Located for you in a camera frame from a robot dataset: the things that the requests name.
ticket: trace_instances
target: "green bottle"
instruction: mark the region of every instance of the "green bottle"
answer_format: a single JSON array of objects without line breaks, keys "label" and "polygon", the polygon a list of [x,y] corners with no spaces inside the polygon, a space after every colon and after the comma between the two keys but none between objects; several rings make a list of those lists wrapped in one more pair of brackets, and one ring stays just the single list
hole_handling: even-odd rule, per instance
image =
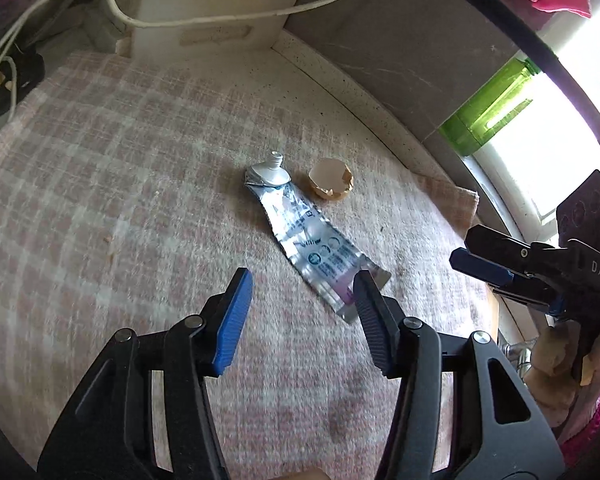
[{"label": "green bottle", "polygon": [[529,83],[540,71],[530,59],[512,59],[440,126],[440,133],[459,155],[476,152],[532,101]]}]

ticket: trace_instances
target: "gray wall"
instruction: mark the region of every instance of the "gray wall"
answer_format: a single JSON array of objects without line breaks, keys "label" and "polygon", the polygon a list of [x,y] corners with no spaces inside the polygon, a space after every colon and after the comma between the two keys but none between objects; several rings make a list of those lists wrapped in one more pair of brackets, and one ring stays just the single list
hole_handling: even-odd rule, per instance
[{"label": "gray wall", "polygon": [[[502,1],[535,30],[549,19],[527,0]],[[285,27],[376,97],[456,184],[481,192],[437,131],[518,50],[477,10],[464,0],[340,0]]]}]

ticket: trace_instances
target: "black cable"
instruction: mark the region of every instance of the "black cable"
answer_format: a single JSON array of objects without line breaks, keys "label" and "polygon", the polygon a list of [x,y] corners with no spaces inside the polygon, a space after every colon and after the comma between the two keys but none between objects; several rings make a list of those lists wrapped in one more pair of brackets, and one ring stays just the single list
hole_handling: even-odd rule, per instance
[{"label": "black cable", "polygon": [[551,48],[500,0],[466,0],[522,50],[573,104],[600,145],[600,112]]}]

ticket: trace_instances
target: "metal screw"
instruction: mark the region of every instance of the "metal screw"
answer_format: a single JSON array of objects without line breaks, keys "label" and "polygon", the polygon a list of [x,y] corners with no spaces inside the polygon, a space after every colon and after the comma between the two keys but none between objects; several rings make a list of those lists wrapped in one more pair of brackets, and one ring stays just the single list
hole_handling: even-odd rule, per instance
[{"label": "metal screw", "polygon": [[194,316],[187,316],[184,319],[184,326],[187,328],[200,328],[204,325],[204,323],[205,320],[202,319],[201,316],[198,316],[198,314],[195,314]]},{"label": "metal screw", "polygon": [[405,327],[417,330],[422,327],[422,322],[417,317],[405,317],[403,321]]},{"label": "metal screw", "polygon": [[114,334],[114,337],[116,338],[117,342],[123,343],[125,341],[129,341],[131,339],[131,335],[132,333],[130,328],[121,328]]},{"label": "metal screw", "polygon": [[482,330],[478,330],[478,332],[474,332],[474,339],[477,343],[486,345],[489,341],[491,341],[491,336]]}]

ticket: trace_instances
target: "crumpled toothpaste tube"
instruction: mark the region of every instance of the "crumpled toothpaste tube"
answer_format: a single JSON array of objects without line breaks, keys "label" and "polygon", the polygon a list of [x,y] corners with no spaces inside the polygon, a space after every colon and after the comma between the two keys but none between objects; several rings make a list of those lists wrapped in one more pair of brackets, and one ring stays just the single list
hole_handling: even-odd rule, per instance
[{"label": "crumpled toothpaste tube", "polygon": [[356,273],[369,270],[378,288],[391,273],[349,242],[292,182],[263,186],[247,170],[245,186],[260,200],[291,264],[339,317],[353,322],[358,316],[352,291]]}]

